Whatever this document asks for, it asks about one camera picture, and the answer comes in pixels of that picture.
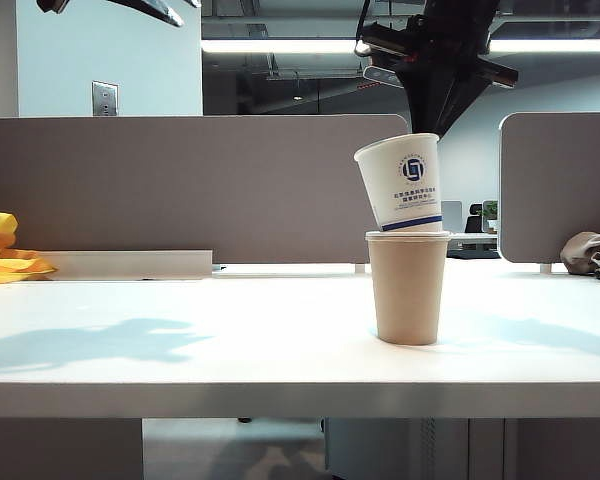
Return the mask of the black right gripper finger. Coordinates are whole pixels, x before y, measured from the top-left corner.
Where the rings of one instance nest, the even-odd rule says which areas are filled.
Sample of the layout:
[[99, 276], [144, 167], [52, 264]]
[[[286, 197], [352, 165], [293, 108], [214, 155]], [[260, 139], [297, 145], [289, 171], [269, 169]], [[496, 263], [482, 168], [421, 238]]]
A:
[[436, 100], [430, 78], [404, 78], [413, 133], [436, 132]]
[[451, 88], [437, 123], [436, 134], [443, 137], [455, 121], [471, 106], [474, 95], [474, 77], [458, 79]]

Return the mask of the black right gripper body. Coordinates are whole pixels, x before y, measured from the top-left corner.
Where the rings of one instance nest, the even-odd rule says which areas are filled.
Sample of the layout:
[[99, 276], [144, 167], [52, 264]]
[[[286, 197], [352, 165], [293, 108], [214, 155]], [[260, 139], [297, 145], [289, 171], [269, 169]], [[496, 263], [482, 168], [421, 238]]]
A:
[[425, 13], [412, 16], [402, 30], [360, 21], [357, 54], [369, 59], [363, 77], [400, 87], [401, 74], [416, 68], [430, 73], [434, 67], [442, 66], [451, 68], [455, 79], [475, 75], [488, 84], [512, 88], [518, 81], [518, 72], [482, 58], [489, 53], [492, 20], [489, 13]]

